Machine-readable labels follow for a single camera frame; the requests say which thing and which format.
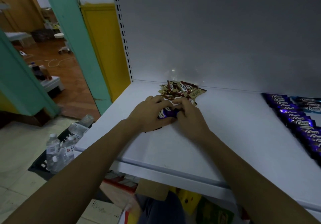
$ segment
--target person's left hand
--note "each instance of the person's left hand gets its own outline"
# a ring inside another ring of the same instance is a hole
[[[157,118],[158,113],[167,106],[173,108],[173,104],[168,100],[164,100],[160,95],[148,96],[146,100],[135,107],[127,120],[134,123],[140,132],[153,131],[176,121],[174,117]]]

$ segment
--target wooden floor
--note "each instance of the wooden floor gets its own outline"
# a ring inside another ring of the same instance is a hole
[[[48,61],[37,61],[56,59],[56,61],[50,62],[50,66],[55,66],[62,59],[74,58],[73,53],[58,54],[58,50],[64,45],[61,39],[55,39],[24,48],[23,51],[26,54],[34,55],[25,59],[25,61],[28,64],[36,61],[37,65],[44,65],[51,76],[60,77],[65,90],[59,93],[53,100],[61,107],[62,115],[81,119],[86,114],[90,114],[95,120],[98,120],[100,117],[99,111],[75,59],[64,60],[59,66],[53,68],[48,67]]]

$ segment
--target person's leg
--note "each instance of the person's leg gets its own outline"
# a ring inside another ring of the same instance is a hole
[[[179,198],[171,191],[165,201],[148,198],[137,224],[185,224]]]

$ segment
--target teal pillar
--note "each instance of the teal pillar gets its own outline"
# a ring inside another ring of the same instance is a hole
[[[33,116],[43,108],[51,117],[59,113],[59,107],[1,30],[0,67],[0,91],[20,114]]]
[[[100,114],[111,99],[85,26],[78,0],[49,0],[68,44],[74,52]]]

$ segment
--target person's right hand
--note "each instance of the person's right hand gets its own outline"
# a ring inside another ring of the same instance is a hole
[[[200,141],[211,133],[201,111],[186,98],[175,99],[172,102],[173,104],[179,104],[175,106],[175,108],[181,110],[177,114],[177,119],[181,129],[188,138],[193,141]]]

